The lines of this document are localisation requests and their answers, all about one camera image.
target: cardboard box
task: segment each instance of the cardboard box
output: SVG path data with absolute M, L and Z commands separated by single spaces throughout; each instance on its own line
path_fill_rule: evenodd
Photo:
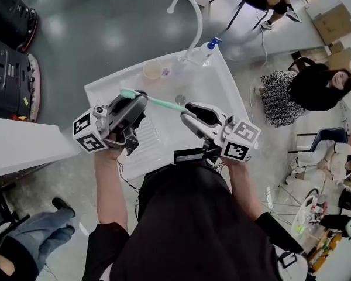
M 317 16 L 313 23 L 326 45 L 351 33 L 351 14 L 344 4 Z
M 343 44 L 340 41 L 336 42 L 335 44 L 329 45 L 329 49 L 332 54 L 341 52 L 344 48 L 345 47 L 343 47 Z
M 328 66 L 331 70 L 345 68 L 350 70 L 351 48 L 347 48 L 335 54 L 328 56 Z

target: green toothbrush handle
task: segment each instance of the green toothbrush handle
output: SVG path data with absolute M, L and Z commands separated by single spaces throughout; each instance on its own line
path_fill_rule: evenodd
M 154 102 L 157 105 L 161 105 L 173 110 L 181 111 L 181 112 L 188 112 L 188 109 L 184 108 L 183 106 L 179 106 L 178 104 L 174 104 L 171 102 L 163 101 L 163 100 L 158 100 L 158 99 L 153 99 L 152 102 Z

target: drain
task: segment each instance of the drain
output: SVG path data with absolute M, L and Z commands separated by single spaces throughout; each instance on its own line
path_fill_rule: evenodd
M 180 106 L 183 106 L 184 104 L 186 104 L 186 97 L 183 95 L 176 96 L 175 103 L 177 103 Z

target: black hair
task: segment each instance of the black hair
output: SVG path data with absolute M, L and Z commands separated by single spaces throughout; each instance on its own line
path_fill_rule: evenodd
M 345 82 L 345 86 L 342 90 L 339 90 L 335 87 L 330 88 L 330 92 L 332 92 L 332 95 L 334 96 L 334 98 L 339 101 L 349 92 L 351 92 L 351 73 L 346 69 L 342 68 L 340 70 L 325 70 L 320 72 L 319 74 L 320 74 L 320 78 L 327 83 L 331 79 L 333 79 L 333 76 L 338 72 L 345 72 L 348 76 Z

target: floral skirt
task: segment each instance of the floral skirt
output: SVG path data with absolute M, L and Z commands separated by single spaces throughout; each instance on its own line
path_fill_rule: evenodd
M 287 94 L 287 87 L 296 75 L 292 71 L 276 71 L 261 78 L 264 113 L 268 122 L 276 128 L 291 125 L 305 112 L 302 106 L 289 101 Z

